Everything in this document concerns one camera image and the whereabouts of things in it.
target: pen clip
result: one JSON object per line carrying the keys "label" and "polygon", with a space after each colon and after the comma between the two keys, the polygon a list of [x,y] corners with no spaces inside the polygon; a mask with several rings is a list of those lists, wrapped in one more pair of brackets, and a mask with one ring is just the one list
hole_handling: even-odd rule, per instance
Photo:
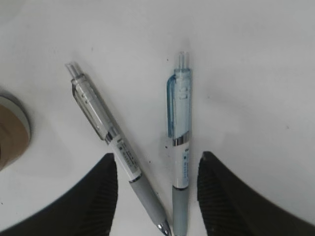
{"label": "pen clip", "polygon": [[168,137],[172,138],[174,135],[174,84],[176,78],[172,75],[166,85],[166,99],[167,99],[167,127]]}

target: pen grip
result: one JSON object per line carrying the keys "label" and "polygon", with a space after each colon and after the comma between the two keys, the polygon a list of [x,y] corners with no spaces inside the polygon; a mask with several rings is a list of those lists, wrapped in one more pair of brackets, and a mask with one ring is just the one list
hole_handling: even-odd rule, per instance
{"label": "pen grip", "polygon": [[148,179],[142,175],[140,179],[130,183],[133,191],[138,196],[148,215],[155,225],[161,224],[166,220],[166,213],[155,192],[153,191]]}
{"label": "pen grip", "polygon": [[173,231],[175,236],[185,236],[188,225],[189,190],[173,187]]}

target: gray pen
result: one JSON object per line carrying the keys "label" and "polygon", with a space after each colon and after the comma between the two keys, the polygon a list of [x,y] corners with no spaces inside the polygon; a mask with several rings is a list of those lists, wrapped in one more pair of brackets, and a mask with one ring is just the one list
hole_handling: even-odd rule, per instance
{"label": "gray pen", "polygon": [[166,236],[171,230],[166,220],[166,213],[146,176],[142,174],[135,159],[134,152],[126,145],[115,127],[109,114],[110,111],[102,103],[99,93],[87,76],[75,62],[66,64],[72,76],[72,94],[81,110],[97,132],[114,151],[115,156],[129,177],[129,183],[144,206],[153,223]]}
{"label": "gray pen", "polygon": [[189,131],[191,123],[191,70],[188,53],[180,52],[178,68],[167,81],[168,136],[173,140],[173,230],[185,236],[188,228]]}

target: ballpoint pen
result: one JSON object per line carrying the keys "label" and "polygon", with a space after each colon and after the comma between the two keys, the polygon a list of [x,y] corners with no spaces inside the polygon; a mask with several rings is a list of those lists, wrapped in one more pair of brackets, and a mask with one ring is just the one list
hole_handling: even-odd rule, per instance
{"label": "ballpoint pen", "polygon": [[188,163],[191,123],[191,70],[188,53],[180,52],[178,68],[167,81],[168,137],[173,140],[173,230],[185,236],[188,227]]}
{"label": "ballpoint pen", "polygon": [[133,150],[112,120],[112,115],[97,89],[75,62],[65,65],[72,76],[72,95],[99,137],[113,150],[115,157],[128,175],[129,183],[153,223],[166,236],[171,235],[166,213],[146,176],[137,164]]}

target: metal pen tip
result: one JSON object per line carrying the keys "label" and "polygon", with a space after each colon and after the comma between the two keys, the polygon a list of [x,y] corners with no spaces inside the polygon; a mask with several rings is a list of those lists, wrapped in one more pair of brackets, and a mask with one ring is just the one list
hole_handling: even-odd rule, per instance
{"label": "metal pen tip", "polygon": [[157,227],[165,236],[172,236],[172,232],[171,229],[169,228],[167,220],[157,225]]}

